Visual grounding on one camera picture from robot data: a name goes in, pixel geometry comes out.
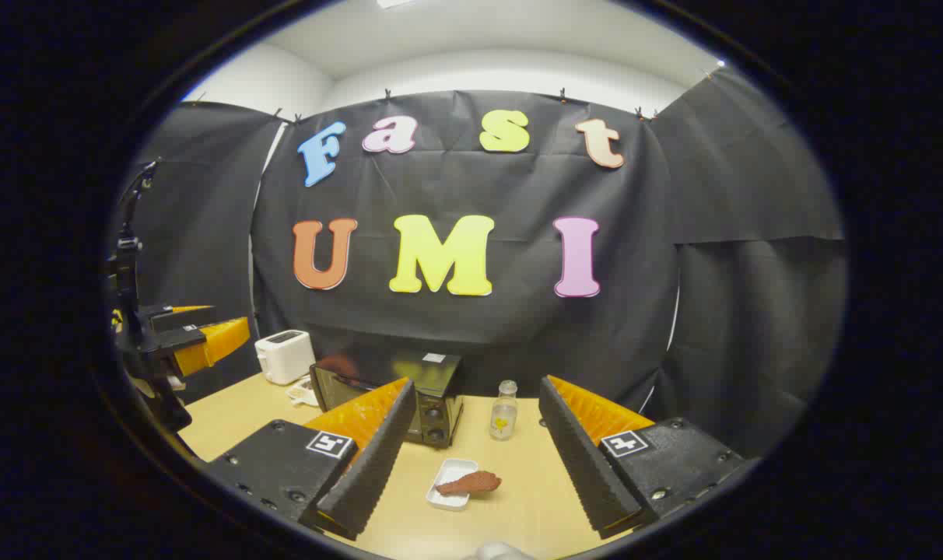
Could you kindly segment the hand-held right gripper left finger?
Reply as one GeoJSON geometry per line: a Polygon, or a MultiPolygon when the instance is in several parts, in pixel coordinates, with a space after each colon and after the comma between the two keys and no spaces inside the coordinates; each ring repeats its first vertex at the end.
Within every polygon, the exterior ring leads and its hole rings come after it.
{"type": "Polygon", "coordinates": [[[401,378],[304,425],[272,419],[207,471],[270,513],[355,540],[381,499],[415,404],[414,383],[401,378]]]}

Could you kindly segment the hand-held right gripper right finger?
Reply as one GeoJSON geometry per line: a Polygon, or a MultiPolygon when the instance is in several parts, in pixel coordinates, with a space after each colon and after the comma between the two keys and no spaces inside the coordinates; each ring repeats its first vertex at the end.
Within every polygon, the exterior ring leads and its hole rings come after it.
{"type": "Polygon", "coordinates": [[[752,465],[688,419],[656,422],[557,376],[539,411],[601,537],[680,513],[752,465]]]}

